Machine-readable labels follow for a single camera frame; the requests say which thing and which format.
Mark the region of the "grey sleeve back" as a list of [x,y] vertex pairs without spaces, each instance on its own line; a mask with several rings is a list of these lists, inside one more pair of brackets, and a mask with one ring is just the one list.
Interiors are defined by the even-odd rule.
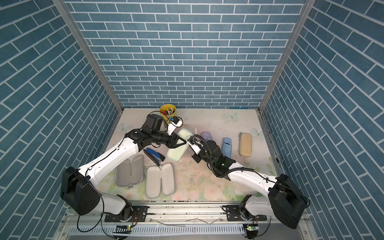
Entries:
[[178,132],[178,142],[177,145],[181,145],[175,149],[169,149],[167,153],[167,158],[170,161],[179,162],[184,155],[184,153],[187,151],[187,148],[189,147],[189,144],[187,143],[187,140],[193,136],[193,133],[183,128]]

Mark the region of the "white sleeve case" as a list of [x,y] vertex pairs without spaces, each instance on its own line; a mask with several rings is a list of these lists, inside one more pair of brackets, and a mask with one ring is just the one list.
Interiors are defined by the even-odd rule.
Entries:
[[248,133],[240,133],[239,154],[243,158],[252,155],[252,136]]

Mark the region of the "white sleeve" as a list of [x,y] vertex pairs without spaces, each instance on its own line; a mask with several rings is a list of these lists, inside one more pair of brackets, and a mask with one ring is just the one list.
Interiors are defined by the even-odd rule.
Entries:
[[163,194],[172,195],[176,190],[174,169],[172,164],[151,166],[147,170],[146,196],[154,199]]

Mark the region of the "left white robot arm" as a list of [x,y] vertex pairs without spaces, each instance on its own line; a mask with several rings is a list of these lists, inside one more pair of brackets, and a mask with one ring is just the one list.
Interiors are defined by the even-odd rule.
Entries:
[[80,216],[100,212],[115,215],[122,222],[129,220],[133,212],[132,204],[120,195],[101,193],[96,187],[109,172],[147,146],[156,144],[175,149],[187,143],[185,140],[178,143],[180,137],[174,132],[183,125],[182,118],[169,120],[166,131],[161,130],[164,122],[163,117],[149,114],[141,128],[126,133],[115,147],[79,168],[64,170],[61,198]]

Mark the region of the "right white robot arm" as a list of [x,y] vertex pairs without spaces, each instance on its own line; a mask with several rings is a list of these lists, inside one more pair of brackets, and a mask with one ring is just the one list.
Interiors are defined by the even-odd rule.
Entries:
[[261,174],[252,168],[246,168],[235,160],[224,156],[214,141],[197,141],[194,135],[187,143],[194,151],[193,159],[204,161],[217,178],[224,178],[267,197],[274,216],[285,226],[295,229],[310,200],[304,196],[292,179],[280,174],[278,177]]

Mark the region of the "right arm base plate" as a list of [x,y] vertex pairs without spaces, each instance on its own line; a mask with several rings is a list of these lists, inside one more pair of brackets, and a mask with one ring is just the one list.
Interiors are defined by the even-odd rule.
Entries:
[[222,210],[226,213],[227,221],[229,222],[239,222],[239,221],[267,221],[267,216],[257,215],[254,216],[249,213],[244,207],[239,207],[237,205],[223,205],[221,206]]

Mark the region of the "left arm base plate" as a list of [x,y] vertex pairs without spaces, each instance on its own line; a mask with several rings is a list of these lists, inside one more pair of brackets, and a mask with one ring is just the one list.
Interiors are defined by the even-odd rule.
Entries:
[[144,222],[147,217],[148,209],[148,206],[131,206],[123,209],[123,211],[118,215],[106,213],[105,222],[133,224]]

